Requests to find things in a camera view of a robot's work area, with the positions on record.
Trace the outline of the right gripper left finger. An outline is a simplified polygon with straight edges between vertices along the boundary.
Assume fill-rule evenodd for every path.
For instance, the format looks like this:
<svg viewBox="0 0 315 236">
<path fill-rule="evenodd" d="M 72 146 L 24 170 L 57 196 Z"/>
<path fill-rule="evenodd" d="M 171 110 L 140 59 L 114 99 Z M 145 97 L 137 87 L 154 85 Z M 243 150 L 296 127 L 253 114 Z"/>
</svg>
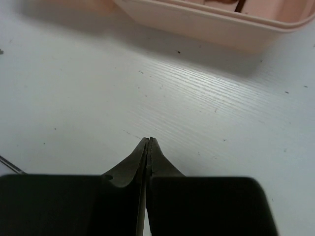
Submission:
<svg viewBox="0 0 315 236">
<path fill-rule="evenodd" d="M 140 236 L 149 139 L 102 175 L 0 178 L 3 236 Z"/>
</svg>

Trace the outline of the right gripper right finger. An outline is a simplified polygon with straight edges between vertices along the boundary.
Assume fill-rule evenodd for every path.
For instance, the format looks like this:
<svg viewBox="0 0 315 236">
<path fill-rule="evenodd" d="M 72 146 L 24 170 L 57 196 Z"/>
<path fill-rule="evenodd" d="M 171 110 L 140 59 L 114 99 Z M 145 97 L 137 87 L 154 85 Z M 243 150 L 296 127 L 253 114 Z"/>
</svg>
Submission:
<svg viewBox="0 0 315 236">
<path fill-rule="evenodd" d="M 146 209 L 154 236 L 276 236 L 266 195 L 250 177 L 187 177 L 150 138 Z"/>
</svg>

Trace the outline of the pink plastic tool box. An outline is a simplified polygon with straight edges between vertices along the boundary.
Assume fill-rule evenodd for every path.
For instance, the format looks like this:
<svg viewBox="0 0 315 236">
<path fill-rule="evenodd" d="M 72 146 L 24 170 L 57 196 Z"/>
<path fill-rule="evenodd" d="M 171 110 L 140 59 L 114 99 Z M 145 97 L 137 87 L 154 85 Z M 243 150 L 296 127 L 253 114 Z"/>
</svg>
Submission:
<svg viewBox="0 0 315 236">
<path fill-rule="evenodd" d="M 248 53 L 260 53 L 284 34 L 296 32 L 315 19 L 313 0 L 237 1 L 117 0 L 135 22 Z"/>
</svg>

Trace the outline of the large brown hex key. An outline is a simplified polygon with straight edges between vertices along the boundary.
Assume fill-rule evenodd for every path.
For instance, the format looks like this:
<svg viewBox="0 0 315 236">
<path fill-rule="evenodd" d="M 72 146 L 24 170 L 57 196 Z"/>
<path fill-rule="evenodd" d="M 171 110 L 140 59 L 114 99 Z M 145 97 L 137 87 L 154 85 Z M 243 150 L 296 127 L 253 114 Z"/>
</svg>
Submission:
<svg viewBox="0 0 315 236">
<path fill-rule="evenodd" d="M 242 9 L 244 7 L 244 4 L 245 4 L 246 0 L 238 0 L 237 1 L 237 6 L 235 8 L 235 12 L 238 12 L 238 13 L 241 13 L 242 12 Z"/>
</svg>

